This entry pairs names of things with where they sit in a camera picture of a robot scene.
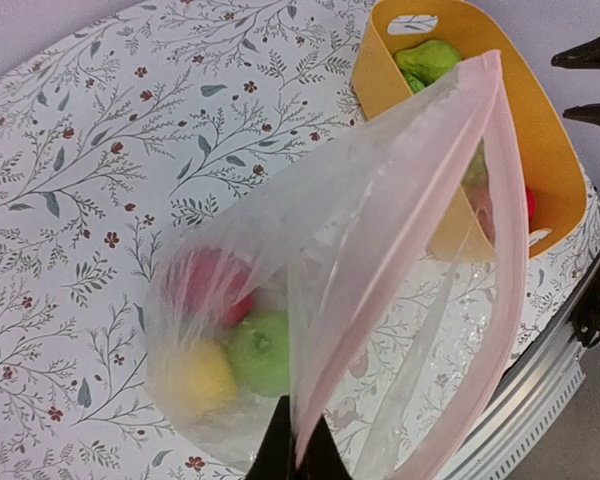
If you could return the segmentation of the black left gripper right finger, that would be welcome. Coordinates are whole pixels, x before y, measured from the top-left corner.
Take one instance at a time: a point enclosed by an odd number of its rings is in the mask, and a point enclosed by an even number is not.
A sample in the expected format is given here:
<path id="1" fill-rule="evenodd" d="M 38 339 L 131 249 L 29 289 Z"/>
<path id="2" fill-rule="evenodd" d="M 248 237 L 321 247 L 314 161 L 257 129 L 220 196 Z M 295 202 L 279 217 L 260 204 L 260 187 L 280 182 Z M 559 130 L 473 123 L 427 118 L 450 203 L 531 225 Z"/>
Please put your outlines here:
<path id="1" fill-rule="evenodd" d="M 301 480 L 351 480 L 326 420 L 321 417 L 311 436 L 296 478 Z"/>

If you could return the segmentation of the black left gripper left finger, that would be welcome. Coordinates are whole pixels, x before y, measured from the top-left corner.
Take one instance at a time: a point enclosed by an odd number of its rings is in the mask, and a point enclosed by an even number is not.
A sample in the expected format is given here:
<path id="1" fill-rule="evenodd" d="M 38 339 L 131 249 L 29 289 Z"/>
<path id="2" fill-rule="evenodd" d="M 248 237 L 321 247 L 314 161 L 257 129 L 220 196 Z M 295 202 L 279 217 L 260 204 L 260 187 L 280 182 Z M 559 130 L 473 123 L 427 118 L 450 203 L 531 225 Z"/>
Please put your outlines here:
<path id="1" fill-rule="evenodd" d="M 292 480 L 296 477 L 290 399 L 281 396 L 245 480 Z"/>

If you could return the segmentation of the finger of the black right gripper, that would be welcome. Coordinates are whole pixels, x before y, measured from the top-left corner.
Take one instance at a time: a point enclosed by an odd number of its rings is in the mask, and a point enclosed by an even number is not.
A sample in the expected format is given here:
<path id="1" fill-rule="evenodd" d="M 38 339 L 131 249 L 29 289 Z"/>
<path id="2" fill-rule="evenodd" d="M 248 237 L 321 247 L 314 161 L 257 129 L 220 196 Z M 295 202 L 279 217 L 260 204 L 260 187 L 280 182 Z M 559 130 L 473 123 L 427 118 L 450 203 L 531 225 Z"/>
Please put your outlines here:
<path id="1" fill-rule="evenodd" d="M 600 103 L 568 108 L 563 112 L 562 116 L 565 119 L 589 123 L 600 127 Z"/>
<path id="2" fill-rule="evenodd" d="M 600 70 L 600 37 L 554 55 L 551 65 L 564 69 Z"/>

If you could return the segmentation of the yellow toy lemon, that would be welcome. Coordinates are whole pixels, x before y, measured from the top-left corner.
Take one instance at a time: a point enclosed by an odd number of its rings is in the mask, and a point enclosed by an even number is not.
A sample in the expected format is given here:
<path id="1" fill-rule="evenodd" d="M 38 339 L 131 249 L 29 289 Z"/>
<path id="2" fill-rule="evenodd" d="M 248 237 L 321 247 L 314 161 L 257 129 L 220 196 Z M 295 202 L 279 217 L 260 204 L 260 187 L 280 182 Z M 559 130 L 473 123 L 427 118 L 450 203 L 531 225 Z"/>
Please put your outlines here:
<path id="1" fill-rule="evenodd" d="M 196 340 L 174 365 L 175 405 L 186 420 L 197 420 L 231 403 L 237 383 L 222 345 Z"/>

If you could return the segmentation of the green toy apple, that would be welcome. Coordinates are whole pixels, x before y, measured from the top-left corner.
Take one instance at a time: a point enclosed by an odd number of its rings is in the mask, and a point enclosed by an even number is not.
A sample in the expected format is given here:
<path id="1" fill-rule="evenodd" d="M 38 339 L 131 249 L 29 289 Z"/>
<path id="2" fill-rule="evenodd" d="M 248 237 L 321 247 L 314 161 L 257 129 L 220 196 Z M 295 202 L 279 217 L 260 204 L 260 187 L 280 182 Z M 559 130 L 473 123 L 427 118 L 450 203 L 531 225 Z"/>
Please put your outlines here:
<path id="1" fill-rule="evenodd" d="M 289 318 L 286 311 L 247 316 L 234 329 L 227 352 L 240 385 L 262 397 L 289 393 Z"/>

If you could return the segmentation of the red toy bell pepper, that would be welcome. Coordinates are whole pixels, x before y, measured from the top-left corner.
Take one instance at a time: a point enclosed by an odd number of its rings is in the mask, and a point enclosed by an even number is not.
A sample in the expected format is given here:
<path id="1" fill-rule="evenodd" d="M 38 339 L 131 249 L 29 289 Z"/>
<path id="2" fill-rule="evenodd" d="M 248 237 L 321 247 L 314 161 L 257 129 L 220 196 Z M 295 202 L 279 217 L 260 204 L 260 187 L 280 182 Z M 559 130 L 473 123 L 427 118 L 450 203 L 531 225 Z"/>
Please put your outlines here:
<path id="1" fill-rule="evenodd" d="M 254 294 L 241 294 L 250 274 L 251 267 L 234 254 L 202 248 L 169 265 L 161 295 L 188 319 L 201 314 L 231 328 L 254 308 Z"/>

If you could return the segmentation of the clear zip top bag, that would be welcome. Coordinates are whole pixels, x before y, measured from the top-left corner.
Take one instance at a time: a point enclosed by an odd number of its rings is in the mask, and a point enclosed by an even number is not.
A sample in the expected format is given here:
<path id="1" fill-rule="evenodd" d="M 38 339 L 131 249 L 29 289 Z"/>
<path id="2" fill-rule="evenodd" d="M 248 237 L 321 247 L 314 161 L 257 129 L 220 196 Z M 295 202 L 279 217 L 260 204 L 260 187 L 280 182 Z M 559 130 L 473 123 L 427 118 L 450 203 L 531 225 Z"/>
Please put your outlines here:
<path id="1" fill-rule="evenodd" d="M 248 473 L 278 403 L 237 383 L 197 420 L 175 405 L 174 365 L 237 327 L 188 319 L 161 295 L 169 265 L 219 248 L 251 267 L 241 294 L 289 318 L 295 466 L 320 418 L 352 392 L 350 368 L 409 283 L 432 292 L 404 319 L 365 406 L 352 479 L 431 479 L 469 433 L 503 371 L 526 286 L 529 226 L 501 54 L 460 62 L 422 93 L 316 148 L 210 221 L 176 236 L 145 303 L 145 386 L 168 420 Z"/>

